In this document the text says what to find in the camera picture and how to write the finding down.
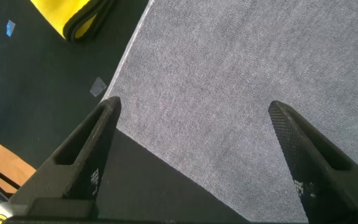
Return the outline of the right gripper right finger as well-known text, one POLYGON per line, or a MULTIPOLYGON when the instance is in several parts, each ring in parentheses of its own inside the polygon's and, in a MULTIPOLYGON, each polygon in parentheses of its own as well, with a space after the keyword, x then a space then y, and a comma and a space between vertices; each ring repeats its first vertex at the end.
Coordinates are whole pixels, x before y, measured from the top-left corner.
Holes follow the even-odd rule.
POLYGON ((268 113, 310 223, 358 223, 358 165, 291 106, 268 113))

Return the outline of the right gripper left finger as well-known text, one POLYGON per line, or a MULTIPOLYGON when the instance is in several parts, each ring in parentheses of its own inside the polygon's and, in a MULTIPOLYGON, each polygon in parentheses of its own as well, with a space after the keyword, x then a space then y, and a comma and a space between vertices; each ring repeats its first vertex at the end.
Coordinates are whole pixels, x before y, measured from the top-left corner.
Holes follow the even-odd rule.
POLYGON ((9 199, 12 214, 68 215, 98 195, 121 113, 117 96, 102 101, 9 199))

